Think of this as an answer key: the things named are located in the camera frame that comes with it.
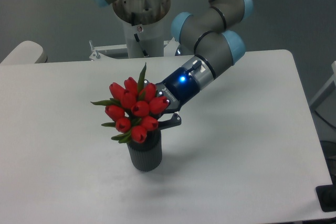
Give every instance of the black cable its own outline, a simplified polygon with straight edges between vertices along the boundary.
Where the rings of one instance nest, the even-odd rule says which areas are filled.
[[[331,123],[329,123],[326,119],[324,119],[323,116],[321,116],[316,110],[314,110],[315,114],[322,120],[324,121],[329,127],[331,127],[332,129],[336,130],[336,126],[332,125]]]

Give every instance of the white stand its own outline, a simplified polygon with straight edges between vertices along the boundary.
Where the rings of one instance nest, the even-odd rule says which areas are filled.
[[[180,43],[178,43],[174,38],[171,40],[165,40],[163,42],[164,45],[164,54],[163,56],[175,56],[176,50]],[[118,55],[118,54],[127,54],[127,46],[124,45],[113,45],[113,46],[102,46],[102,47],[94,47],[92,42],[90,41],[91,47],[91,60],[111,60],[111,57],[106,55]]]
[[[322,86],[322,88],[314,95],[309,102],[309,107],[314,111],[334,90],[336,86],[336,61],[331,65],[334,74]]]

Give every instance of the metal cylinder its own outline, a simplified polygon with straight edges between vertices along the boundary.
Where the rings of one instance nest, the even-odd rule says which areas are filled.
[[[159,21],[150,25],[132,26],[121,20],[127,45],[129,58],[162,57],[163,45],[163,22]]]
[[[194,56],[189,61],[187,61],[185,64],[183,64],[182,68],[190,69],[198,61],[201,61],[202,63],[201,67],[199,69],[196,69],[190,72],[189,75],[191,75],[196,80],[199,88],[202,90],[214,80],[211,70],[209,69],[207,64],[200,58]]]

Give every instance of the robotic arm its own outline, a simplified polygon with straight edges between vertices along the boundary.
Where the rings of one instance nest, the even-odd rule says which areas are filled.
[[[111,4],[115,0],[96,1]],[[172,35],[180,44],[192,50],[194,57],[156,84],[159,95],[166,96],[170,103],[163,113],[179,111],[182,105],[245,54],[243,40],[235,32],[227,29],[251,15],[253,1],[209,0],[209,4],[210,8],[199,17],[190,13],[180,13],[172,22]],[[144,20],[140,18],[138,22],[143,23]],[[181,120],[170,120],[171,126],[180,123]],[[169,122],[160,125],[162,129],[167,127],[170,127]]]

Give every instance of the gray floor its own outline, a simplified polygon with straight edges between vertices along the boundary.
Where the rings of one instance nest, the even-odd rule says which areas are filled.
[[[311,99],[332,75],[330,65],[336,60],[336,0],[254,0],[254,4],[252,17],[233,30],[248,51],[291,51]],[[207,8],[207,0],[172,0],[165,39],[171,38],[170,23],[178,13],[197,15]],[[96,46],[124,43],[112,8],[98,8],[92,0],[0,0],[0,31],[0,62],[24,40],[42,45],[49,62],[88,60],[89,40]],[[335,104],[333,94],[319,108],[333,124]],[[335,131],[315,116],[314,121],[321,140],[336,139]]]

